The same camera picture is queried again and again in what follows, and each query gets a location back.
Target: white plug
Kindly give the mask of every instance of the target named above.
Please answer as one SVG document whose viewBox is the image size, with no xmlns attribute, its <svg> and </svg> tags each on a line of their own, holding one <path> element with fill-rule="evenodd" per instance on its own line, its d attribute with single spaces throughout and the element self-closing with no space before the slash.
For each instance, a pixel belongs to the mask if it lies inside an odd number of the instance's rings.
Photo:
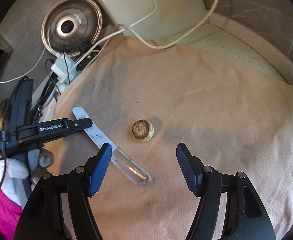
<svg viewBox="0 0 293 240">
<path fill-rule="evenodd" d="M 58 75 L 58 79 L 62 78 L 64 75 L 67 75 L 67 67 L 66 63 L 68 65 L 68 70 L 74 66 L 75 62 L 69 57 L 67 53 L 64 53 L 66 60 L 64 60 L 63 54 L 61 54 L 54 62 L 54 64 L 51 66 L 51 70 Z M 76 69 L 69 72 L 70 81 L 74 79 Z"/>
</svg>

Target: fabric cloth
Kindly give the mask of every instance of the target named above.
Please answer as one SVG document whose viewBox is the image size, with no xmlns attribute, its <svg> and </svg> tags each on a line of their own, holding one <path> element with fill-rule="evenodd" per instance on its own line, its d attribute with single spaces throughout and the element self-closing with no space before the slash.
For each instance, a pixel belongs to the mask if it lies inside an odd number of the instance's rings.
<svg viewBox="0 0 293 240">
<path fill-rule="evenodd" d="M 26 179 L 29 176 L 29 170 L 23 162 L 11 158 L 7 159 L 6 166 L 5 178 L 1 190 L 9 199 L 21 206 L 18 194 L 14 188 L 13 178 Z M 4 160 L 0 160 L 0 181 L 2 179 L 3 169 Z"/>
<path fill-rule="evenodd" d="M 292 86 L 214 52 L 177 45 L 156 50 L 118 36 L 62 94 L 54 118 L 74 119 L 75 106 L 154 179 L 137 187 L 110 164 L 100 191 L 89 199 L 104 239 L 185 239 L 199 199 L 176 160 L 180 142 L 220 173 L 244 171 L 277 239 L 292 226 Z M 131 133 L 140 119 L 154 126 L 147 143 Z M 98 151 L 85 133 L 46 149 L 55 155 L 54 175 L 84 165 Z M 214 239 L 223 227 L 225 199 L 223 194 Z M 70 218 L 64 218 L 72 233 Z"/>
<path fill-rule="evenodd" d="M 0 190 L 0 231 L 8 240 L 13 239 L 21 213 L 22 208 Z"/>
</svg>

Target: beige wall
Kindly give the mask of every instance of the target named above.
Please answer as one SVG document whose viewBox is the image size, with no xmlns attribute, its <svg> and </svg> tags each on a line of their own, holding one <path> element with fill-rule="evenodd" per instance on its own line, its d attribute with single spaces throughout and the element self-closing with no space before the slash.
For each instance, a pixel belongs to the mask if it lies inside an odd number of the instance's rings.
<svg viewBox="0 0 293 240">
<path fill-rule="evenodd" d="M 130 25 L 149 14 L 153 0 L 99 0 L 115 23 Z M 162 40 L 196 25 L 206 14 L 203 0 L 157 0 L 158 9 L 133 29 L 143 38 Z"/>
<path fill-rule="evenodd" d="M 213 0 L 204 0 L 210 8 Z M 293 4 L 290 0 L 219 0 L 216 12 L 253 29 L 293 61 Z"/>
</svg>

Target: black mount bracket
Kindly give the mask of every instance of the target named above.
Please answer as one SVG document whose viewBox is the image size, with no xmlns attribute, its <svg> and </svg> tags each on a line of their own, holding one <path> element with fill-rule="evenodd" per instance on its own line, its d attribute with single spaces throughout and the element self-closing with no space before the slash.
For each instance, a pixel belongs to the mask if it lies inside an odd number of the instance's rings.
<svg viewBox="0 0 293 240">
<path fill-rule="evenodd" d="M 111 156 L 111 146 L 105 143 L 95 157 L 69 174 L 45 173 L 23 209 L 14 240 L 66 240 L 61 193 L 68 194 L 77 240 L 103 240 L 88 197 L 99 191 Z M 264 205 L 244 172 L 232 176 L 204 166 L 184 143 L 177 146 L 176 157 L 189 190 L 201 197 L 186 240 L 212 240 L 222 192 L 227 192 L 227 207 L 220 240 L 276 239 Z"/>
</svg>

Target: gloved hand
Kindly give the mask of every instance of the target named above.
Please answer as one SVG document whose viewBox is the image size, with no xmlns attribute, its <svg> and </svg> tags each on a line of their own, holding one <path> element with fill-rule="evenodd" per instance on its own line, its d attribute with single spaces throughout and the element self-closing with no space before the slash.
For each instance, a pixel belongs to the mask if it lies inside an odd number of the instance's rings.
<svg viewBox="0 0 293 240">
<path fill-rule="evenodd" d="M 51 166 L 54 162 L 52 152 L 45 149 L 40 149 L 38 157 L 38 166 L 31 173 L 31 190 L 34 189 L 40 177 L 47 172 L 46 168 Z M 4 169 L 4 160 L 0 160 L 0 181 L 2 179 Z M 13 178 L 26 179 L 29 176 L 29 169 L 26 165 L 18 160 L 8 158 L 6 165 L 5 178 L 1 186 L 2 192 L 17 205 L 21 206 L 18 194 L 14 188 Z"/>
<path fill-rule="evenodd" d="M 0 181 L 3 176 L 4 160 L 0 160 Z M 26 179 L 29 176 L 29 170 L 26 165 L 15 159 L 7 159 L 5 178 L 3 180 L 1 190 L 14 203 L 21 206 L 18 195 L 15 191 L 13 179 Z"/>
</svg>

